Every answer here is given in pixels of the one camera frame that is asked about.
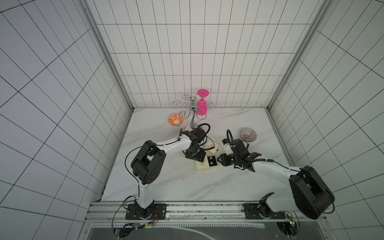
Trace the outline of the cream jewelry box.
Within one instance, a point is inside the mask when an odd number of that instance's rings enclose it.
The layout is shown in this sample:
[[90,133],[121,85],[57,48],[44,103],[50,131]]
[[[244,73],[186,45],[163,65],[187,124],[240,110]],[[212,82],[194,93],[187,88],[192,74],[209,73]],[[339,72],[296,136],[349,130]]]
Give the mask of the cream jewelry box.
[[195,162],[196,171],[212,170],[218,167],[216,159],[213,156],[205,156],[203,162]]
[[203,148],[206,149],[205,152],[208,156],[214,156],[219,150],[220,144],[213,142],[212,140],[208,140]]

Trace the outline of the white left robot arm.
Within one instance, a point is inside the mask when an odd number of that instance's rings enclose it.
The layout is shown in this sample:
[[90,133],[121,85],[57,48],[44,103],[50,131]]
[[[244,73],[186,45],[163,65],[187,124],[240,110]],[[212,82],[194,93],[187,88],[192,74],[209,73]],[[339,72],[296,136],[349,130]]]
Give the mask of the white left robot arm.
[[191,131],[180,130],[179,136],[162,142],[154,143],[146,141],[142,146],[135,148],[138,153],[131,162],[131,170],[128,171],[138,182],[138,195],[133,204],[127,206],[127,220],[140,219],[164,219],[161,213],[167,205],[156,204],[149,189],[160,175],[165,158],[175,153],[182,152],[185,158],[196,162],[204,162],[206,151],[203,145],[207,143],[208,133],[211,130],[209,124],[203,123]]

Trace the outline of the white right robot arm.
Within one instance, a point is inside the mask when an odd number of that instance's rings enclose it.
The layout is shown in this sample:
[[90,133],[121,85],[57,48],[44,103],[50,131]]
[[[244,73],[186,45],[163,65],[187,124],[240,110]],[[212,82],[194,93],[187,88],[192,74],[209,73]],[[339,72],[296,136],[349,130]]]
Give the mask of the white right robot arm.
[[314,168],[288,166],[251,153],[249,145],[240,139],[225,138],[222,143],[225,153],[218,157],[218,162],[223,166],[264,174],[287,186],[287,190],[281,192],[270,191],[252,209],[262,219],[271,219],[283,212],[301,212],[316,220],[334,206],[334,194]]

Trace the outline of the purple striped glass bowl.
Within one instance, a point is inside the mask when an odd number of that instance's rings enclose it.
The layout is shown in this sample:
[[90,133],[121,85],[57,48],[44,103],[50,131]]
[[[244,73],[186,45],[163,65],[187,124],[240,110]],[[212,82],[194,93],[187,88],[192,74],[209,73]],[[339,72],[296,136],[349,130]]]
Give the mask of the purple striped glass bowl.
[[240,130],[240,137],[246,142],[253,142],[257,139],[257,133],[251,128],[242,128]]

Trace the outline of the orange patterned small bowl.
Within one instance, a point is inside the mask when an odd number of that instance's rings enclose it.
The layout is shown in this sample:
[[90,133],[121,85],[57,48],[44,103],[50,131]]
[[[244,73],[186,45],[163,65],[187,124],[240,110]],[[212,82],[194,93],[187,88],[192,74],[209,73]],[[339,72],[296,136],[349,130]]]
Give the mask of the orange patterned small bowl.
[[180,126],[184,121],[184,118],[180,114],[171,114],[168,118],[169,124],[172,126]]

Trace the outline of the chrome jewelry stand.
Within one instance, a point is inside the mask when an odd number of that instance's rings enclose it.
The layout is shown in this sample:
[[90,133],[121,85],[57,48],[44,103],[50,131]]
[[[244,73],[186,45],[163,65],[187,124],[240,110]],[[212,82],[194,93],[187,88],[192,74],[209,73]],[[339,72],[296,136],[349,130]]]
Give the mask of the chrome jewelry stand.
[[[183,116],[184,120],[188,119],[190,116],[192,117],[191,122],[190,122],[190,128],[193,130],[193,129],[198,127],[198,124],[195,122],[195,120],[196,119],[198,119],[200,121],[205,120],[207,118],[207,113],[205,116],[198,116],[197,115],[197,103],[198,103],[198,101],[197,101],[196,96],[183,95],[182,99],[185,100],[184,104],[179,100],[175,100],[172,102],[171,106],[174,108],[177,108],[177,109],[178,108],[188,108],[189,109],[188,115],[186,114],[186,112],[184,110],[180,111],[179,114]],[[206,102],[207,102],[208,110],[212,109],[214,107],[214,104],[212,102],[210,102],[210,101],[206,101]]]

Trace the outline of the pink goblet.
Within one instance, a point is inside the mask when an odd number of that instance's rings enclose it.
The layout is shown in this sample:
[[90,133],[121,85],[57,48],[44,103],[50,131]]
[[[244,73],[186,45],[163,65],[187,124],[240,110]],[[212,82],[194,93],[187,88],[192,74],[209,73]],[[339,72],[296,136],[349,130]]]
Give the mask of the pink goblet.
[[197,115],[205,116],[208,110],[205,98],[209,95],[209,91],[205,89],[200,89],[197,91],[197,94],[201,98],[197,103]]

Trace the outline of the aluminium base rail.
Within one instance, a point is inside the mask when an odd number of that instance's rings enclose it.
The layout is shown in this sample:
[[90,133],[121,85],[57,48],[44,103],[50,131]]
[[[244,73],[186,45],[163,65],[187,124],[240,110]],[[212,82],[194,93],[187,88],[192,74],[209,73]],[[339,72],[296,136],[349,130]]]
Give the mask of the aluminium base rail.
[[[250,222],[263,221],[256,212],[244,207],[245,204],[256,208],[258,202],[247,201],[219,201],[219,202],[158,202],[162,205],[159,213],[159,223],[190,223],[190,222]],[[126,223],[144,224],[155,219],[152,214],[148,219],[134,215],[127,209],[128,205],[122,207],[122,203],[94,202],[91,203],[85,218],[86,223],[102,223],[107,226],[122,226]]]

